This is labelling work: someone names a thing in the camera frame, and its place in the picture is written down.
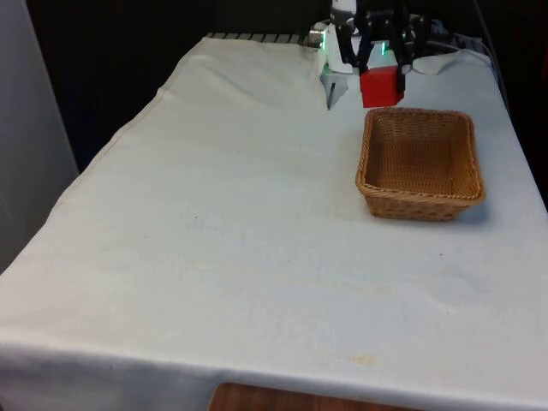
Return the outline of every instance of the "table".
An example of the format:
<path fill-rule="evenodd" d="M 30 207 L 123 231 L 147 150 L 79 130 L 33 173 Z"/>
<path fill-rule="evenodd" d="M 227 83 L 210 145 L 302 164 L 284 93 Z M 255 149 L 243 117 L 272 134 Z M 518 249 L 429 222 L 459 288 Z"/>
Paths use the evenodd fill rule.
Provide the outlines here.
<path fill-rule="evenodd" d="M 387 405 L 269 390 L 250 385 L 221 384 L 208 411 L 412 411 Z"/>
<path fill-rule="evenodd" d="M 545 209 L 485 63 L 408 75 L 472 116 L 487 200 L 378 219 L 357 81 L 205 39 L 0 276 L 6 411 L 205 410 L 223 382 L 418 409 L 547 409 Z"/>

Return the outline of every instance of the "gray wall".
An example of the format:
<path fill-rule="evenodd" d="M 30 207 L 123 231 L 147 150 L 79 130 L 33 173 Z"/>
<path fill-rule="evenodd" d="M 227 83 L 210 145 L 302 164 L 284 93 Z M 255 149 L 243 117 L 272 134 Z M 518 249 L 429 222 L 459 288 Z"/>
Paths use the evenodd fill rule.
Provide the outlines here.
<path fill-rule="evenodd" d="M 0 0 L 0 272 L 77 171 L 27 8 Z"/>

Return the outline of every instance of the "cable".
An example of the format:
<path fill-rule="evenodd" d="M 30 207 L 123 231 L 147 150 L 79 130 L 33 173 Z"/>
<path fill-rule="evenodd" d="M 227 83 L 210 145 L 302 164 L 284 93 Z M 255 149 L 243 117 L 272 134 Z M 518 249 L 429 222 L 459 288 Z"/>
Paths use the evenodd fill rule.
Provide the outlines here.
<path fill-rule="evenodd" d="M 481 12 L 480 5 L 478 4 L 478 0 L 472 0 L 472 2 L 474 3 L 476 13 L 478 14 L 479 23 L 481 24 L 481 28 L 483 29 L 485 38 L 487 40 L 487 44 L 489 45 L 489 48 L 491 49 L 491 55 L 492 55 L 491 60 L 493 63 L 493 67 L 498 72 L 498 87 L 500 88 L 500 93 L 503 95 L 503 100 L 504 100 L 504 105 L 506 106 L 506 110 L 509 113 L 510 107 L 509 107 L 508 96 L 506 95 L 506 87 L 504 86 L 503 72 L 500 70 L 500 66 L 498 65 L 497 53 L 495 53 L 495 46 L 493 45 L 493 42 L 491 40 L 491 35 L 489 34 L 489 30 L 487 29 L 487 25 L 483 18 L 483 13 Z"/>
<path fill-rule="evenodd" d="M 414 42 L 412 41 L 409 41 L 406 43 L 406 45 L 412 45 Z M 447 50 L 452 50 L 452 51 L 464 51 L 464 52 L 468 52 L 468 54 L 470 54 L 471 56 L 475 56 L 477 58 L 479 58 L 479 56 L 483 56 L 483 54 L 481 53 L 478 53 L 477 51 L 473 51 L 473 50 L 469 50 L 469 49 L 463 49 L 461 47 L 458 47 L 456 45 L 448 45 L 447 43 L 440 43 L 438 41 L 432 41 L 432 40 L 429 40 L 426 42 L 427 45 L 435 45 L 436 47 L 441 47 L 441 48 L 445 48 Z M 493 70 L 493 75 L 495 76 L 495 80 L 497 81 L 498 83 L 498 76 L 497 76 L 497 71 L 495 70 L 495 67 L 492 65 L 492 57 L 491 57 L 491 52 L 489 50 L 486 50 L 487 53 L 488 53 L 488 57 L 491 59 L 491 67 L 492 67 L 492 70 Z"/>

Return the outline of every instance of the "wooden floor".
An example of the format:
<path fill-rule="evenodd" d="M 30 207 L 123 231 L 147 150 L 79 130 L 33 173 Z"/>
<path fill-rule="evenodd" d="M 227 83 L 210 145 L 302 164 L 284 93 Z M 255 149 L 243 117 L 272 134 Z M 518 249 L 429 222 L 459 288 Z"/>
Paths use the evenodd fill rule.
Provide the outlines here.
<path fill-rule="evenodd" d="M 209 411 L 409 411 L 407 408 L 269 390 L 248 385 L 219 385 Z"/>

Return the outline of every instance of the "stain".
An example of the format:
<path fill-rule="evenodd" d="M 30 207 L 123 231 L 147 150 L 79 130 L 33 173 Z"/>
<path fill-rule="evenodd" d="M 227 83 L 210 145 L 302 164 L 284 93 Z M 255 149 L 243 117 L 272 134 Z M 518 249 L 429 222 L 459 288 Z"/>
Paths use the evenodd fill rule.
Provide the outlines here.
<path fill-rule="evenodd" d="M 325 287 L 337 288 L 337 289 L 351 289 L 354 292 L 369 294 L 369 295 L 378 295 L 381 297 L 387 297 L 392 292 L 392 289 L 386 285 L 376 285 L 376 284 L 354 284 L 354 283 L 345 283 L 344 281 L 333 281 L 333 280 L 323 280 L 316 278 L 307 278 L 307 277 L 294 277 L 297 281 L 302 281 L 304 283 L 323 285 Z"/>
<path fill-rule="evenodd" d="M 356 355 L 355 357 L 350 357 L 348 359 L 359 366 L 375 365 L 375 357 L 372 355 Z"/>

